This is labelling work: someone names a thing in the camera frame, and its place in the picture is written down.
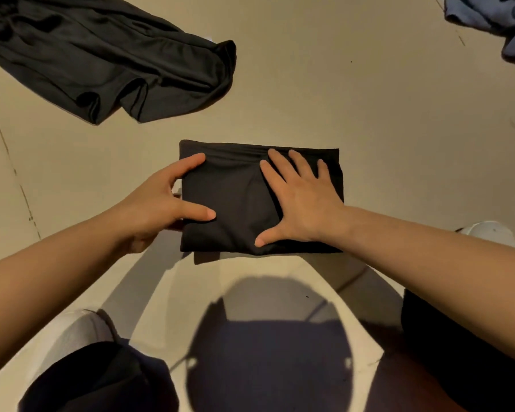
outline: blue garment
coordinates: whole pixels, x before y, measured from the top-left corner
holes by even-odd
[[[508,38],[502,55],[515,59],[515,0],[444,0],[446,20]]]

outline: black fabric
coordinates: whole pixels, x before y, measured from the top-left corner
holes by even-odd
[[[462,408],[515,411],[515,360],[408,290],[401,322],[409,348]]]
[[[275,194],[261,173],[259,162],[269,160],[270,146],[232,143],[200,143],[182,140],[179,158],[206,153],[206,162],[187,173],[182,181],[183,199],[206,205],[217,213],[210,222],[188,221],[183,227],[181,251],[231,251],[254,255],[275,253],[334,253],[323,243],[284,240],[262,248],[254,241],[263,230],[282,219]],[[288,157],[290,148],[275,147]],[[299,149],[317,176],[318,159],[328,165],[330,178],[343,200],[343,173],[339,149]]]
[[[122,0],[0,0],[0,66],[91,123],[121,105],[140,122],[210,105],[232,84],[215,44]]]
[[[99,342],[69,354],[31,384],[19,412],[177,412],[169,375],[134,352]]]

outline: crumpled black garment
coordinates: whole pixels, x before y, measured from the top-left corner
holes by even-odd
[[[204,108],[231,88],[235,62],[233,41],[123,0],[0,0],[0,66],[91,123],[119,105],[140,122]]]
[[[462,408],[515,411],[515,360],[409,290],[401,323],[408,347]]]
[[[269,161],[271,146],[233,143],[200,143],[182,140],[179,158],[203,152],[206,161],[187,173],[182,180],[183,199],[212,208],[217,218],[210,222],[186,221],[181,238],[181,251],[230,251],[254,255],[278,253],[335,253],[324,243],[282,240],[261,248],[254,246],[256,237],[282,219],[281,206],[261,173],[259,162]],[[290,148],[275,147],[289,161]],[[330,179],[343,200],[343,173],[339,149],[300,149],[315,176],[317,161],[328,165]]]

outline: white sneaker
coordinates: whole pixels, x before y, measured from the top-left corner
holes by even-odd
[[[462,228],[459,233],[515,247],[515,237],[511,230],[497,221],[477,222]]]
[[[93,343],[115,340],[105,320],[89,310],[59,314],[42,329],[37,339],[27,374],[30,383],[70,353]]]

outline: black pants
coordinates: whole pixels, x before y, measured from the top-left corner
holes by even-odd
[[[179,401],[163,361],[129,346],[85,346],[28,388],[20,412],[175,412]]]
[[[410,291],[402,324],[409,348],[469,412],[515,412],[515,360]],[[129,346],[100,342],[51,366],[28,388],[20,412],[174,412],[165,363]]]
[[[407,345],[468,412],[515,412],[515,360],[406,290]]]

